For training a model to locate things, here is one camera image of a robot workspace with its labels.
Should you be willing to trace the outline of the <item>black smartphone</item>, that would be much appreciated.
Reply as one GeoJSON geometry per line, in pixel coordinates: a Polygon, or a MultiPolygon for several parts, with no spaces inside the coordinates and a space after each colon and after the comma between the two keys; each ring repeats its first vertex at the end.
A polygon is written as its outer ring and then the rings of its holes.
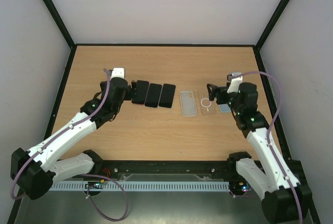
{"type": "Polygon", "coordinates": [[[159,99],[159,107],[171,108],[173,104],[176,86],[165,83],[162,86],[162,91],[159,99]]]}
{"type": "Polygon", "coordinates": [[[136,95],[132,99],[133,104],[144,105],[149,89],[149,82],[144,80],[136,81],[136,95]]]}

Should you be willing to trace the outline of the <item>light blue phone case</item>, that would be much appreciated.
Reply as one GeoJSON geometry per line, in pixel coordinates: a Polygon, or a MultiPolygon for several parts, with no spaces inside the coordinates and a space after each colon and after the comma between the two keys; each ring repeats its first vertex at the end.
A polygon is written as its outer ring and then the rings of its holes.
{"type": "Polygon", "coordinates": [[[231,112],[230,107],[227,104],[220,104],[219,109],[222,113],[228,113],[231,112]]]}

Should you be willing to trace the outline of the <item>phone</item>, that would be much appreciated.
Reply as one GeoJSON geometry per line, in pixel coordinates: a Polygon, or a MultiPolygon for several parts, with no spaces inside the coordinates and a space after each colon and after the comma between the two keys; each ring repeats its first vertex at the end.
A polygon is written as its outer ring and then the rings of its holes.
{"type": "Polygon", "coordinates": [[[151,83],[149,85],[147,97],[145,100],[145,106],[151,108],[157,108],[159,104],[161,91],[162,91],[161,84],[151,83]]]}

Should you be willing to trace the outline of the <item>white phone case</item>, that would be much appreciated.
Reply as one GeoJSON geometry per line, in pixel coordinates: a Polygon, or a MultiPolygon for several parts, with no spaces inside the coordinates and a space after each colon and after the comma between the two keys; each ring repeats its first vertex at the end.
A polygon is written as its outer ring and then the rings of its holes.
{"type": "Polygon", "coordinates": [[[197,116],[197,107],[193,91],[180,91],[180,103],[184,117],[197,116]]]}

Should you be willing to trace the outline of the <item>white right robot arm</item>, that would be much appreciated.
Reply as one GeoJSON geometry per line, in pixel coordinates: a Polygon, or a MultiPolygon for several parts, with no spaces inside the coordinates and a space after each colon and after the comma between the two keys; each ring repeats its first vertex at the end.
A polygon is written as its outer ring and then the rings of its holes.
{"type": "Polygon", "coordinates": [[[258,111],[257,86],[241,82],[235,87],[207,84],[210,101],[226,104],[237,128],[254,148],[260,166],[247,152],[229,155],[227,173],[242,176],[261,200],[269,223],[298,220],[302,223],[309,210],[312,192],[293,174],[275,145],[265,117],[258,111]]]}

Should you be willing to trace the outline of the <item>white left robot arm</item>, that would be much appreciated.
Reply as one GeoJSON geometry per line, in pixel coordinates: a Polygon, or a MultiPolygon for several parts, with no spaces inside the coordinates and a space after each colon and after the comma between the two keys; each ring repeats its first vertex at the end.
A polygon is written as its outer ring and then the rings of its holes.
{"type": "Polygon", "coordinates": [[[136,95],[136,82],[130,84],[120,77],[108,79],[100,84],[102,95],[87,101],[80,111],[56,133],[38,145],[24,151],[18,148],[11,155],[10,176],[13,185],[18,185],[23,194],[10,196],[18,200],[24,196],[35,200],[43,196],[57,182],[78,175],[100,174],[102,158],[92,150],[78,156],[60,160],[60,157],[79,140],[113,121],[124,101],[136,95]]]}

